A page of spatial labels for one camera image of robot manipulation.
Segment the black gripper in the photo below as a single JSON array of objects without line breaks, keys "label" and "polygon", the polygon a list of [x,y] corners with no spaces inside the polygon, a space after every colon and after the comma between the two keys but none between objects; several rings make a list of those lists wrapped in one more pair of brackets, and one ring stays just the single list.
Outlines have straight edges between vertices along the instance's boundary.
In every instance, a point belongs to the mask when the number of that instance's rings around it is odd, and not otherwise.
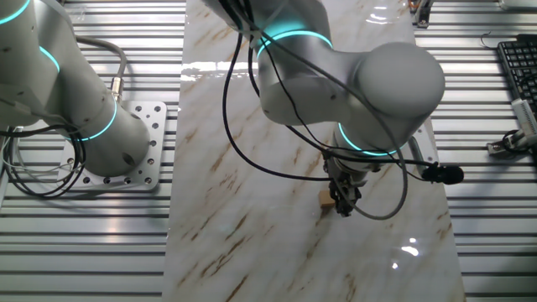
[{"label": "black gripper", "polygon": [[361,198],[358,188],[365,185],[365,172],[351,169],[339,161],[326,161],[323,169],[330,178],[330,197],[334,200],[336,212],[342,217],[350,216]]}]

